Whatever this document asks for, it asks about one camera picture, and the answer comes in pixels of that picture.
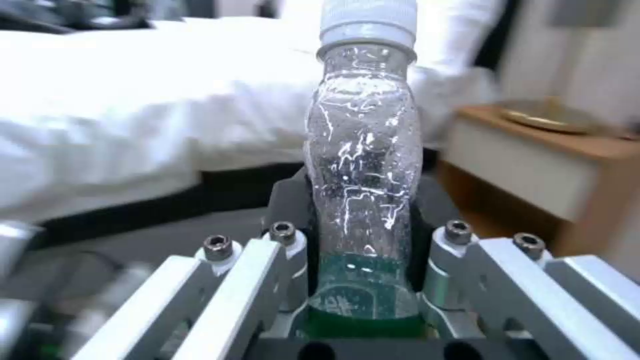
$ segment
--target plastic bottle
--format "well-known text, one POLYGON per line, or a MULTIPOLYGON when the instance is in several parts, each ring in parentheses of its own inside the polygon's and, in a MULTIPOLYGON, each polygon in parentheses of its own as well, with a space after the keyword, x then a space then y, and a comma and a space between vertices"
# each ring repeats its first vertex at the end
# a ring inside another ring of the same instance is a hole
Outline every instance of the plastic bottle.
POLYGON ((306 165, 321 243, 308 335, 419 336, 404 271, 422 166, 406 83, 415 0, 325 0, 324 78, 307 117, 306 165))

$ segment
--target screw head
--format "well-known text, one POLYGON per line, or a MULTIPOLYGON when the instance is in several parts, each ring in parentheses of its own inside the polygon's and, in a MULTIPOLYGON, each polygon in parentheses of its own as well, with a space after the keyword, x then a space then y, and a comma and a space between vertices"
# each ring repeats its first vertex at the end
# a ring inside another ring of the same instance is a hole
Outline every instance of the screw head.
POLYGON ((471 242, 473 229, 462 220, 451 220, 444 228, 444 236, 456 245, 466 245, 471 242))
POLYGON ((213 235, 204 240, 204 254, 209 261, 222 261, 233 254, 232 241, 228 236, 213 235))
POLYGON ((516 245, 518 249, 522 250, 522 252, 532 260, 538 260, 542 257, 542 253, 545 248, 547 248, 541 238, 527 233, 517 233, 513 235, 513 245, 516 245))
POLYGON ((278 221, 271 224, 269 235, 272 241, 289 246, 296 241, 296 227, 288 221, 278 221))

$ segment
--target wooden nightstand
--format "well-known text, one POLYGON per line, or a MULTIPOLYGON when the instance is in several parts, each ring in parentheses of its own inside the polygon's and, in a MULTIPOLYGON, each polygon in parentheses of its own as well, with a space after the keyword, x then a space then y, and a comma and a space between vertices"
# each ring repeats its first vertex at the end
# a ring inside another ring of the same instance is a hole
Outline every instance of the wooden nightstand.
POLYGON ((640 184, 640 143, 551 133, 464 108, 438 178, 480 237, 527 231, 555 256, 604 254, 640 184))

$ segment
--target green liquid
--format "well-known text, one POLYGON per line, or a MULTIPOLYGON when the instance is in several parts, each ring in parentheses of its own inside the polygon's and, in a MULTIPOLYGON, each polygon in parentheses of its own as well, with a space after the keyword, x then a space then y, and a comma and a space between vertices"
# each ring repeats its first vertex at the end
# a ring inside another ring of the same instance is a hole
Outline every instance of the green liquid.
POLYGON ((425 334, 417 300, 395 260, 322 255, 304 333, 310 338, 418 338, 425 334))

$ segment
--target white bedsheet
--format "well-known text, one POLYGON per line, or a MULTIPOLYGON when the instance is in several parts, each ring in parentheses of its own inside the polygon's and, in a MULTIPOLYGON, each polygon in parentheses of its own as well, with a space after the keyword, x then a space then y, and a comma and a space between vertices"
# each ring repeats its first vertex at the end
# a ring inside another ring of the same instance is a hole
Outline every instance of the white bedsheet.
MULTIPOLYGON (((301 161, 322 66, 282 24, 0 31, 0 218, 35 222, 177 192, 201 170, 301 161)), ((410 83, 435 129, 458 105, 494 95, 480 70, 414 67, 410 83)))

